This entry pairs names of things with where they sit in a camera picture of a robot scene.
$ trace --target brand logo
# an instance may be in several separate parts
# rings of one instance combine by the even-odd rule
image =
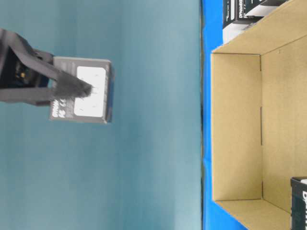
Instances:
[[[307,230],[307,192],[303,191],[303,199],[306,204],[306,211],[305,211],[305,230]]]
[[[239,18],[243,18],[243,0],[239,0]]]
[[[59,116],[59,101],[54,100],[52,103],[52,116],[58,117]]]

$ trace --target blue surface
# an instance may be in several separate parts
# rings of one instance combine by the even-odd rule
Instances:
[[[200,230],[199,1],[0,0],[0,27],[116,71],[108,126],[0,103],[0,229]]]
[[[234,218],[212,201],[211,158],[211,52],[223,44],[223,1],[203,0],[205,28],[203,31],[204,68],[204,151],[205,191],[203,227],[205,230],[245,230]]]

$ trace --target gray box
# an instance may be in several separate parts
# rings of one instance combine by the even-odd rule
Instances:
[[[111,62],[73,57],[54,57],[53,62],[55,67],[91,84],[93,89],[85,98],[52,101],[50,119],[104,124],[111,122],[114,85]]]

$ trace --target cardboard wall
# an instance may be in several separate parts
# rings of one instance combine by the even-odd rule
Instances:
[[[259,55],[212,55],[213,199],[262,194]]]
[[[290,229],[290,215],[265,200],[221,201],[218,204],[249,230]]]
[[[290,178],[307,176],[307,37],[261,57],[263,197],[291,211]]]

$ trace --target cardboard flap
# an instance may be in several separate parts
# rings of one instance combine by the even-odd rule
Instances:
[[[290,0],[215,53],[265,54],[307,35],[307,0]]]
[[[289,230],[290,214],[265,200],[217,202],[249,230]]]
[[[261,63],[263,197],[290,212],[290,179],[307,176],[307,37]]]
[[[262,195],[259,55],[212,54],[213,199]]]

